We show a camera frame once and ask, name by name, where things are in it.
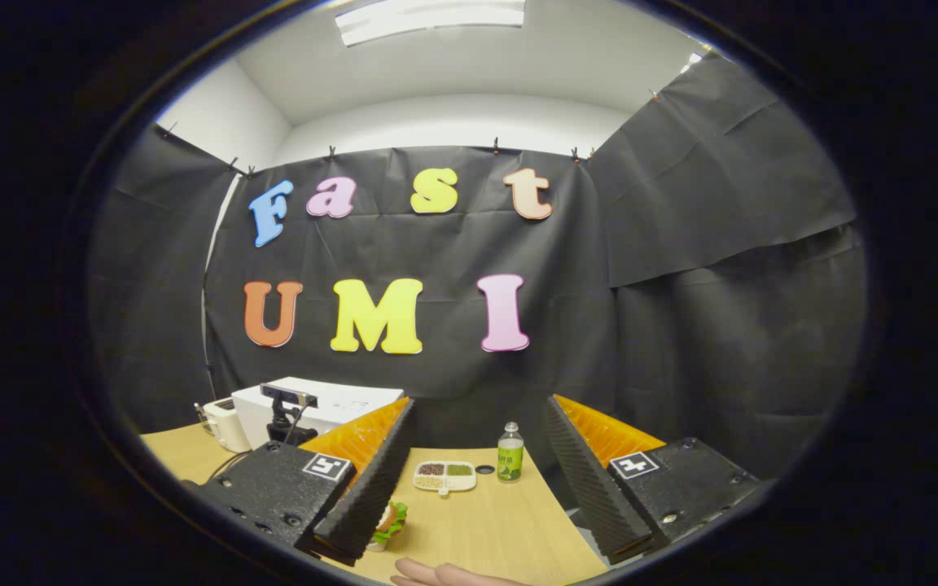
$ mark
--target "human hand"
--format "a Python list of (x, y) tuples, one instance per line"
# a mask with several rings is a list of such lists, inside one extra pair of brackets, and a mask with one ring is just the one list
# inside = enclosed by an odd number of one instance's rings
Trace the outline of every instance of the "human hand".
[(473, 574), (454, 564), (429, 567), (410, 558), (401, 558), (396, 566), (403, 575), (391, 575), (390, 580), (397, 586), (528, 586), (511, 579)]

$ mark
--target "orange letter u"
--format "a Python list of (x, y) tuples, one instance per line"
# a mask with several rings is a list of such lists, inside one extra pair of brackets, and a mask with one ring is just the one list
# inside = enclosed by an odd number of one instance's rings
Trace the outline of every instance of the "orange letter u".
[(252, 281), (245, 283), (245, 334), (261, 346), (279, 348), (291, 340), (295, 331), (295, 297), (302, 292), (302, 285), (285, 281), (277, 286), (280, 293), (280, 320), (274, 330), (263, 326), (263, 311), (267, 303), (270, 283)]

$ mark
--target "white wall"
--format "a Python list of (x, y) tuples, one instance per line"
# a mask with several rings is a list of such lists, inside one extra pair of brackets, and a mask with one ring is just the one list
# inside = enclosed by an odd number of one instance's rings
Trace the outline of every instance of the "white wall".
[(296, 126), (273, 166), (375, 148), (491, 146), (588, 156), (633, 112), (532, 96), (458, 94), (372, 104)]
[(291, 124), (257, 88), (237, 60), (227, 60), (202, 77), (157, 123), (229, 163), (235, 156), (242, 170), (270, 167)]

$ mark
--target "wooden table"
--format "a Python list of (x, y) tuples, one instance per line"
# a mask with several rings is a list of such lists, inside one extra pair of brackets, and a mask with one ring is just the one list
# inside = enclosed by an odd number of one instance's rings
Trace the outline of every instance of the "wooden table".
[[(143, 438), (173, 474), (197, 483), (232, 456), (200, 426)], [(526, 449), (524, 472), (516, 483), (478, 474), (476, 488), (451, 492), (447, 498), (410, 483), (414, 467), (424, 460), (493, 466), (496, 457), (497, 448), (412, 448), (392, 497), (407, 505), (405, 530), (388, 542), (386, 552), (364, 552), (353, 568), (324, 561), (386, 584), (391, 584), (390, 575), (398, 574), (394, 562), (403, 557), (428, 565), (450, 562), (536, 586), (570, 584), (607, 571), (559, 507)]]

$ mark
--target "black fabric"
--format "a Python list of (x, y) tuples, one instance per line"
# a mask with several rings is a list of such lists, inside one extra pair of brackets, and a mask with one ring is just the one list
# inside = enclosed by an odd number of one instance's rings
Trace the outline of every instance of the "black fabric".
[(152, 127), (103, 198), (90, 244), (90, 327), (103, 381), (141, 433), (213, 400), (201, 337), (208, 245), (234, 172)]
[(615, 415), (694, 436), (761, 478), (831, 415), (856, 362), (867, 266), (849, 225), (617, 289)]
[(710, 52), (596, 150), (611, 286), (704, 267), (852, 221), (796, 114)]
[[(458, 204), (445, 214), (410, 207), (416, 174), (451, 167)], [(523, 167), (550, 179), (542, 201), (554, 212), (525, 219), (502, 178)], [(310, 216), (305, 201), (327, 177), (357, 182), (345, 218)], [(256, 248), (249, 201), (287, 179), (283, 231)], [(239, 183), (220, 225), (205, 287), (209, 359), (223, 394), (283, 376), (397, 387), (416, 398), (419, 441), (433, 448), (496, 445), (515, 420), (533, 459), (552, 475), (554, 456), (542, 429), (545, 397), (559, 393), (597, 409), (614, 408), (614, 295), (603, 263), (602, 222), (592, 182), (561, 155), (465, 147), (383, 149), (286, 164)], [(484, 352), (487, 310), (476, 281), (490, 274), (524, 277), (518, 293), (523, 352)], [(334, 352), (340, 279), (365, 282), (375, 303), (398, 278), (423, 283), (416, 323), (419, 355)], [(282, 281), (302, 283), (295, 333), (263, 348), (244, 330), (245, 282), (274, 286), (264, 323), (276, 326)]]
[[(410, 207), (414, 175), (451, 167), (458, 204)], [(537, 222), (503, 175), (550, 179)], [(327, 177), (357, 182), (353, 212), (310, 216)], [(256, 248), (251, 200), (287, 179), (283, 231)], [(844, 389), (866, 317), (853, 208), (815, 138), (775, 96), (710, 55), (633, 116), (587, 164), (466, 147), (383, 149), (308, 160), (241, 181), (206, 278), (209, 360), (223, 394), (296, 375), (399, 387), (419, 400), (421, 445), (493, 445), (521, 433), (554, 493), (573, 502), (542, 431), (551, 393), (665, 439), (699, 437), (759, 476), (781, 474)], [(476, 281), (516, 273), (523, 352), (488, 353)], [(334, 352), (335, 282), (377, 303), (417, 278), (417, 356)], [(294, 337), (244, 331), (243, 286), (302, 283)], [(267, 298), (265, 326), (278, 320)]]

